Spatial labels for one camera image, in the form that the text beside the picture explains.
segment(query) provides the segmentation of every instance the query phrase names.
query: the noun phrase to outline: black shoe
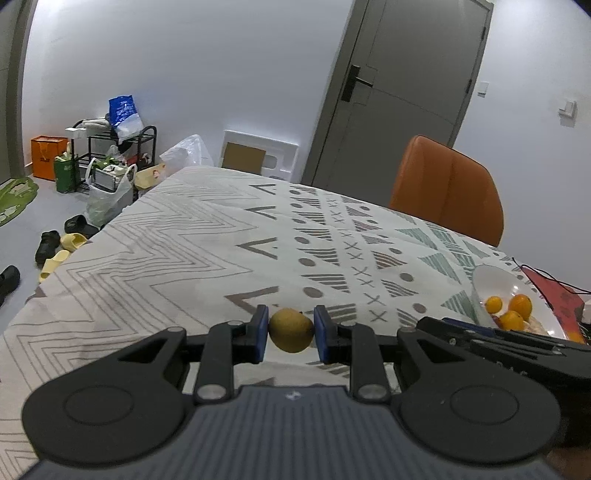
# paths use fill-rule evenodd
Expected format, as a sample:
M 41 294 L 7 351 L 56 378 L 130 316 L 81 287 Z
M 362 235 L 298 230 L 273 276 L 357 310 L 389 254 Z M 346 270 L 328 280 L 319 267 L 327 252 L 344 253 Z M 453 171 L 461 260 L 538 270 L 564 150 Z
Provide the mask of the black shoe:
M 41 243 L 35 253 L 35 262 L 40 267 L 43 266 L 45 260 L 53 257 L 56 254 L 57 247 L 60 246 L 60 234 L 57 230 L 51 232 L 43 232 L 41 234 Z
M 0 273 L 0 306 L 9 293 L 15 291 L 21 282 L 21 273 L 14 265 L 9 265 Z
M 88 224 L 84 215 L 76 215 L 75 217 L 66 220 L 64 231 L 66 233 L 81 233 L 87 239 L 99 233 L 97 227 Z

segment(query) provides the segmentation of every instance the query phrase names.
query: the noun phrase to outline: light switch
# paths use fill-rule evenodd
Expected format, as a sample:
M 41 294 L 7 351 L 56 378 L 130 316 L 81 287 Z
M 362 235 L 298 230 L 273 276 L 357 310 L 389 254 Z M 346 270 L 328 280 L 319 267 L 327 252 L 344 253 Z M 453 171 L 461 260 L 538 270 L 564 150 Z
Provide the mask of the light switch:
M 478 95 L 485 96 L 487 91 L 488 91 L 488 82 L 480 82 L 478 84 L 478 89 L 477 89 L 476 93 L 478 93 Z
M 564 108 L 558 109 L 558 114 L 566 118 L 574 118 L 577 111 L 577 102 L 575 100 L 567 100 Z

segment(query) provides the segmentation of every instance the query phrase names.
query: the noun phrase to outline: shoe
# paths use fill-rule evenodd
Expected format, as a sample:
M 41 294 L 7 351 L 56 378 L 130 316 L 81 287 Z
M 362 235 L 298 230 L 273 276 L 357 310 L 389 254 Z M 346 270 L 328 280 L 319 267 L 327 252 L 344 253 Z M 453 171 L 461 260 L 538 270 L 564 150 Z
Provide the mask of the shoe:
M 57 247 L 60 246 L 60 234 L 56 230 L 51 232 L 43 232 L 41 234 L 41 243 L 35 253 L 35 262 L 42 266 L 45 260 L 53 257 L 56 254 Z
M 21 282 L 21 273 L 14 265 L 9 265 L 0 273 L 0 305 L 6 296 L 15 291 Z
M 93 235 L 99 233 L 99 229 L 95 226 L 90 225 L 84 215 L 76 215 L 69 220 L 66 220 L 64 225 L 64 231 L 66 233 L 80 233 L 86 238 L 90 238 Z
M 69 252 L 75 252 L 88 240 L 80 233 L 67 233 L 61 237 L 61 245 Z
M 61 265 L 62 262 L 68 259 L 71 253 L 68 250 L 60 250 L 58 253 L 54 255 L 53 258 L 48 258 L 45 260 L 45 265 L 43 265 L 43 269 L 39 274 L 39 283 L 49 277 L 53 271 Z

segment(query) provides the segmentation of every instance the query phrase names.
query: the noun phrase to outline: white bowl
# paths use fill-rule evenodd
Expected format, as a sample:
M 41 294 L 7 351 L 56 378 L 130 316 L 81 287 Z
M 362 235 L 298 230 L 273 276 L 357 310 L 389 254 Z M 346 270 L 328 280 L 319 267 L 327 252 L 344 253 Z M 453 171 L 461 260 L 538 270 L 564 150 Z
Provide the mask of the white bowl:
M 567 339 L 560 323 L 544 300 L 511 273 L 492 265 L 478 265 L 472 275 L 472 287 L 472 303 L 482 326 L 496 327 L 495 322 L 484 308 L 484 302 L 489 297 L 497 296 L 503 301 L 503 308 L 499 313 L 495 313 L 495 315 L 501 316 L 507 311 L 507 305 L 509 305 L 511 298 L 522 293 L 530 298 L 531 314 L 542 324 L 548 334 L 555 338 Z

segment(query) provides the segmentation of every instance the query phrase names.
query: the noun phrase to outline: orange chair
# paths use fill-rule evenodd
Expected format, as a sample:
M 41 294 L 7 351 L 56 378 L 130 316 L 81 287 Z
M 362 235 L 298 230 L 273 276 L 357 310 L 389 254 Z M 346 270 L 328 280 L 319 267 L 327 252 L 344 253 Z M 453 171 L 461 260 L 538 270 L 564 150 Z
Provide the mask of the orange chair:
M 408 144 L 389 207 L 497 247 L 503 208 L 491 174 L 429 138 Z

